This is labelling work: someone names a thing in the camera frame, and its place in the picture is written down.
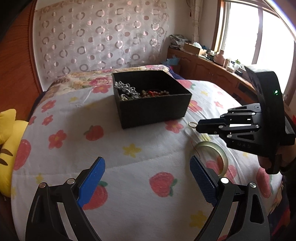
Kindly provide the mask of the person's right hand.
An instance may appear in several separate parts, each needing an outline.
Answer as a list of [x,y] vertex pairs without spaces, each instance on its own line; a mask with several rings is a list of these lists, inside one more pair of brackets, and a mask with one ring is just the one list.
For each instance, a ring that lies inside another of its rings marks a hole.
[[[283,146],[278,148],[276,155],[280,157],[280,166],[286,167],[295,159],[295,156],[296,156],[295,145]],[[258,161],[259,161],[260,167],[264,169],[268,169],[271,167],[271,161],[269,160],[269,158],[258,156]]]

